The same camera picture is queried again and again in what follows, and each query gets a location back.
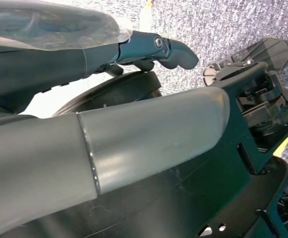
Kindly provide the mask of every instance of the clear plastic cover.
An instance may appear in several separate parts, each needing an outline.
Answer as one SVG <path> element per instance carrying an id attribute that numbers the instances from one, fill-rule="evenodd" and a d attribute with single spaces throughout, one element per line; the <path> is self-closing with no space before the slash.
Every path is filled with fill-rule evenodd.
<path id="1" fill-rule="evenodd" d="M 40 0 L 0 0 L 0 46 L 56 51 L 124 42 L 127 19 Z"/>

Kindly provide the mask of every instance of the gray plastic tube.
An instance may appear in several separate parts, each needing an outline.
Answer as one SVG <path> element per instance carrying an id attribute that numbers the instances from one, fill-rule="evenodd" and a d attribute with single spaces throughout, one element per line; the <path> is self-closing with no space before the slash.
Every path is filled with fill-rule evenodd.
<path id="1" fill-rule="evenodd" d="M 211 87 L 0 125 L 0 235 L 209 150 L 229 113 Z"/>
<path id="2" fill-rule="evenodd" d="M 80 114 L 100 193 L 200 155 L 217 144 L 228 95 L 209 87 Z"/>
<path id="3" fill-rule="evenodd" d="M 0 126 L 0 235 L 95 198 L 76 115 Z"/>

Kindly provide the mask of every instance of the black wheel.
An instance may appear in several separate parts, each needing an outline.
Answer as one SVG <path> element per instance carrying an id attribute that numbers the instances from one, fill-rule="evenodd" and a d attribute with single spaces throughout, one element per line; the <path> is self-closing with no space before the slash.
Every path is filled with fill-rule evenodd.
<path id="1" fill-rule="evenodd" d="M 152 71 L 122 74 L 80 94 L 59 109 L 54 116 L 160 97 L 159 88 L 159 81 Z"/>

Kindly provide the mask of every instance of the metal rivet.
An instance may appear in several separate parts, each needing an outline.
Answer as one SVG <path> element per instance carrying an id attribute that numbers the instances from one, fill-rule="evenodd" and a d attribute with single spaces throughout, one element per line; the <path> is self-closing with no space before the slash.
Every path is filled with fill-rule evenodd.
<path id="1" fill-rule="evenodd" d="M 156 38 L 155 39 L 155 46 L 156 48 L 161 48 L 163 46 L 163 41 L 160 38 Z"/>
<path id="2" fill-rule="evenodd" d="M 212 234 L 212 228 L 207 226 L 201 230 L 200 233 L 199 234 L 199 237 L 206 237 L 206 236 L 209 236 L 211 234 Z"/>
<path id="3" fill-rule="evenodd" d="M 221 232 L 223 232 L 223 231 L 224 231 L 226 229 L 226 225 L 224 225 L 224 224 L 221 224 L 220 226 L 219 226 L 219 230 L 221 231 Z"/>

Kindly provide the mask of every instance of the bolt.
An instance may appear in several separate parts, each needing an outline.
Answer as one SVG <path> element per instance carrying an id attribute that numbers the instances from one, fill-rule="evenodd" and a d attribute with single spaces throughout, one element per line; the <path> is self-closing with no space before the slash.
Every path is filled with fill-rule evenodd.
<path id="1" fill-rule="evenodd" d="M 163 46 L 163 41 L 162 39 L 160 39 L 159 37 L 157 37 L 155 39 L 155 46 L 158 49 L 160 49 L 162 48 Z"/>

